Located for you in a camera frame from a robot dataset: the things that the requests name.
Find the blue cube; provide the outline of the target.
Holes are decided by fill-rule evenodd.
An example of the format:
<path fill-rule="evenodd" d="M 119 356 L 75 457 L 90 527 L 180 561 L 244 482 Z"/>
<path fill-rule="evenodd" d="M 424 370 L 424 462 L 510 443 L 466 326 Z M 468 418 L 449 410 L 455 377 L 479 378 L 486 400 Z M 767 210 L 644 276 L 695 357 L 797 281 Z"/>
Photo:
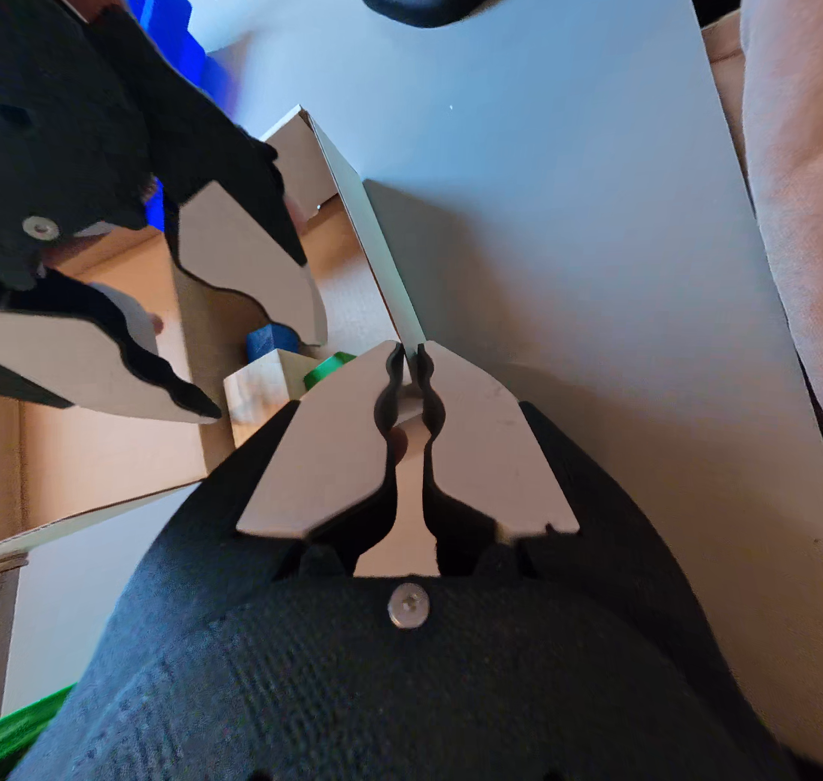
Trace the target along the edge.
<path fill-rule="evenodd" d="M 245 353 L 247 363 L 251 364 L 276 350 L 298 353 L 300 344 L 300 337 L 293 329 L 283 324 L 269 323 L 246 335 Z"/>

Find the blue plastic bin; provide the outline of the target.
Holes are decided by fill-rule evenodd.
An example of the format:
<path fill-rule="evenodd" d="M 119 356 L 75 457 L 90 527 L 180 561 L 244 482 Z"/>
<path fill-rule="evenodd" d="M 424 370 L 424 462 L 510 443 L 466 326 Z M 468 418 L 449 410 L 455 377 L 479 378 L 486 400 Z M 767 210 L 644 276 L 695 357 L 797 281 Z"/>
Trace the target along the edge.
<path fill-rule="evenodd" d="M 90 26 L 90 38 L 115 68 L 144 119 L 151 172 L 160 181 L 163 221 L 212 180 L 230 186 L 220 153 L 242 152 L 232 129 L 232 76 L 189 31 L 188 0 L 125 0 L 128 16 L 107 9 Z"/>

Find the dark brown board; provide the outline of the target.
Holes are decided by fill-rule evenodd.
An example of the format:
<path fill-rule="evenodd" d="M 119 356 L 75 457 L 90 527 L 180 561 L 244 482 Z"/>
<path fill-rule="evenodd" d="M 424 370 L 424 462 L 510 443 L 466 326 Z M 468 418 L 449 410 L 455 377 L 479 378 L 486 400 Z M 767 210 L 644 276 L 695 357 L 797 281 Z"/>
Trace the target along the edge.
<path fill-rule="evenodd" d="M 5 692 L 20 572 L 28 563 L 27 552 L 1 560 L 1 702 Z"/>

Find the green plastic crate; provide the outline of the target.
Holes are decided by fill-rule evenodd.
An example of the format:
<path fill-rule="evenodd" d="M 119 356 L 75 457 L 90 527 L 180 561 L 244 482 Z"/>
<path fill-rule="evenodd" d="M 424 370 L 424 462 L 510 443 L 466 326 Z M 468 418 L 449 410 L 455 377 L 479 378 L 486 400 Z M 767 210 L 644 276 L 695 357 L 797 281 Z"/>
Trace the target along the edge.
<path fill-rule="evenodd" d="M 1 718 L 1 762 L 20 760 L 57 716 L 76 684 Z"/>

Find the beige pants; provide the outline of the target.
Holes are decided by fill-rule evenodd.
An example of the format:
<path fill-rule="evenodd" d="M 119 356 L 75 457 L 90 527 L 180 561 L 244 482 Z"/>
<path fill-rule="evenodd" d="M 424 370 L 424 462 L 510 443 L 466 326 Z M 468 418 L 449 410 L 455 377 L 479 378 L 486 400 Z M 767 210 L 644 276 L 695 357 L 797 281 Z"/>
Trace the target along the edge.
<path fill-rule="evenodd" d="M 822 0 L 742 0 L 702 35 L 818 422 Z"/>

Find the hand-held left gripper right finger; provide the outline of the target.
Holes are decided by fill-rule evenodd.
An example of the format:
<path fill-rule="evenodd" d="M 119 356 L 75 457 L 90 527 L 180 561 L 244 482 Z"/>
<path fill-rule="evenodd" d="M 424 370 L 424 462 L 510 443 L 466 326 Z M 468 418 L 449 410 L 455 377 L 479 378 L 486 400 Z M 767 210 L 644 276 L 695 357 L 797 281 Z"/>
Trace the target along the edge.
<path fill-rule="evenodd" d="M 520 401 L 497 379 L 434 341 L 421 344 L 424 512 L 430 531 L 481 545 L 513 543 L 580 523 Z"/>

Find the plain wooden cube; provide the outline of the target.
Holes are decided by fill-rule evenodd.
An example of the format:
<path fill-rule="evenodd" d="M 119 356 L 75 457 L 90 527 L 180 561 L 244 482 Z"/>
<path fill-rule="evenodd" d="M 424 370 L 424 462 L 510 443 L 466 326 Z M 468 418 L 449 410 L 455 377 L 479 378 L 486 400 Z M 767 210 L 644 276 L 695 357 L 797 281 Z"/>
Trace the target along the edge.
<path fill-rule="evenodd" d="M 240 447 L 283 406 L 300 400 L 305 376 L 320 364 L 309 356 L 277 349 L 224 379 L 234 444 Z"/>

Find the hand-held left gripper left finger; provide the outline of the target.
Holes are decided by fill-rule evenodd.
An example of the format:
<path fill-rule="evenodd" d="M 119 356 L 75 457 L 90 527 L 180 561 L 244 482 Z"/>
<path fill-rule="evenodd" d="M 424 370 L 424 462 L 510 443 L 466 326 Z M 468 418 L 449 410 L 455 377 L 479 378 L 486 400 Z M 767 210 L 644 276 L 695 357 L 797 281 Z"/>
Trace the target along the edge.
<path fill-rule="evenodd" d="M 239 533 L 307 540 L 378 493 L 395 469 L 389 436 L 405 364 L 402 345 L 386 340 L 303 396 Z"/>

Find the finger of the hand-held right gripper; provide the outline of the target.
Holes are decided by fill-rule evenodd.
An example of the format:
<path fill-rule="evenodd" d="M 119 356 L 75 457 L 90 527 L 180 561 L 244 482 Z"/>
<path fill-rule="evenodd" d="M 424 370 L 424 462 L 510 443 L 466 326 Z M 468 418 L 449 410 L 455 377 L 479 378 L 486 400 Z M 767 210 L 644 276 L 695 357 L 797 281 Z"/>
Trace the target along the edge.
<path fill-rule="evenodd" d="M 327 313 L 310 266 L 298 263 L 213 181 L 176 207 L 166 200 L 166 239 L 177 267 L 214 290 L 246 296 L 310 346 L 327 343 Z"/>
<path fill-rule="evenodd" d="M 159 355 L 152 316 L 126 293 L 45 272 L 2 286 L 2 396 L 57 409 L 212 424 L 221 408 Z"/>

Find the white and brown cardboard box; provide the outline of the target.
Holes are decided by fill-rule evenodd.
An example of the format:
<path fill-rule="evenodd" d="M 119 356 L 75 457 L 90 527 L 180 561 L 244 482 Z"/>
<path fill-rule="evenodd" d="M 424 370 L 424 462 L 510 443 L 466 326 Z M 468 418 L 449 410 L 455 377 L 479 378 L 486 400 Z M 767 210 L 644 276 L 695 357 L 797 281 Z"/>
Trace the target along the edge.
<path fill-rule="evenodd" d="M 268 130 L 266 142 L 308 217 L 303 248 L 327 313 L 327 343 L 299 353 L 323 361 L 396 340 L 412 354 L 425 337 L 360 175 L 301 105 Z M 197 426 L 3 398 L 2 559 L 39 545 L 38 537 L 72 532 L 74 517 L 103 519 L 116 506 L 205 478 L 235 448 L 224 379 L 247 365 L 245 337 L 264 324 L 249 299 L 186 276 L 153 227 L 112 231 L 57 269 L 157 314 L 159 354 L 224 415 Z"/>

